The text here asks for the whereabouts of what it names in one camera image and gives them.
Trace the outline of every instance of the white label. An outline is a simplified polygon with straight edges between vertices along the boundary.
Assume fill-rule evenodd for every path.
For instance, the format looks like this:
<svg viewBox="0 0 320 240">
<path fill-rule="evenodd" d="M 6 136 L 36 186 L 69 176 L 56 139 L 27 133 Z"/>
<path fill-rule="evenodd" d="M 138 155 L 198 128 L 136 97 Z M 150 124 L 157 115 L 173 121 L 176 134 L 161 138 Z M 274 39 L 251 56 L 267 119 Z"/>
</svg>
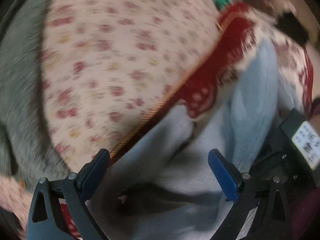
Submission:
<svg viewBox="0 0 320 240">
<path fill-rule="evenodd" d="M 301 124 L 291 140 L 314 171 L 320 162 L 320 138 L 308 121 Z"/>
</svg>

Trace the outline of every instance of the gray fabric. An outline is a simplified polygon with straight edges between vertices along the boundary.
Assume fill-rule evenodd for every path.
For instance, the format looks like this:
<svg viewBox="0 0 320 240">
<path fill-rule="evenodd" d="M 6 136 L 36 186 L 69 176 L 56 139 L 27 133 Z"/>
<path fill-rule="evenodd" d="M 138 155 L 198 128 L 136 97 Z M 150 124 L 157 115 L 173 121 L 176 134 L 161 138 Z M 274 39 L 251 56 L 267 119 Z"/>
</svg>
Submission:
<svg viewBox="0 0 320 240">
<path fill-rule="evenodd" d="M 232 204 L 221 198 L 220 185 L 208 165 L 208 152 L 217 148 L 238 169 L 248 171 L 271 127 L 277 103 L 300 107 L 292 105 L 297 101 L 285 83 L 279 89 L 276 65 L 272 43 L 262 41 L 230 102 L 217 109 L 184 150 L 168 162 L 174 151 L 154 154 L 158 145 L 154 128 L 107 171 L 88 207 L 109 239 L 212 237 Z M 132 164 L 132 159 L 139 161 Z M 117 197 L 122 195 L 125 201 L 120 205 Z"/>
<path fill-rule="evenodd" d="M 70 172 L 53 149 L 42 109 L 41 29 L 48 0 L 15 0 L 0 25 L 0 173 L 34 190 Z"/>
</svg>

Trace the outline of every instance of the floral fabric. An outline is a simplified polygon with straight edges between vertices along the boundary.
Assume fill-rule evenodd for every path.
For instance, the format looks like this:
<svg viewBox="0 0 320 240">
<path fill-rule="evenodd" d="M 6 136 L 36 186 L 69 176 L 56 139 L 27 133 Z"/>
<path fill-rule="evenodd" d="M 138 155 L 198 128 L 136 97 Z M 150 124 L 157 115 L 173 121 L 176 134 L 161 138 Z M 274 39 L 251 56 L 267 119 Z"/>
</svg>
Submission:
<svg viewBox="0 0 320 240">
<path fill-rule="evenodd" d="M 42 54 L 52 142 L 73 171 L 112 150 L 215 44 L 211 0 L 53 0 Z"/>
</svg>

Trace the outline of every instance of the gray blanket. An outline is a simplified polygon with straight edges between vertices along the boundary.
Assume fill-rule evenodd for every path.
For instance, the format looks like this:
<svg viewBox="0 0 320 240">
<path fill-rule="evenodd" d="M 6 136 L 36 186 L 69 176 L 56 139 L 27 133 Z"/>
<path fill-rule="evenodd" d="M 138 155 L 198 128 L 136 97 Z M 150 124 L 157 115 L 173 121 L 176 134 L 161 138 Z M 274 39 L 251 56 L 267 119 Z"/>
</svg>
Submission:
<svg viewBox="0 0 320 240">
<path fill-rule="evenodd" d="M 52 147 L 42 109 L 41 29 L 49 0 L 15 0 L 0 23 L 0 174 L 33 191 L 69 168 Z"/>
</svg>

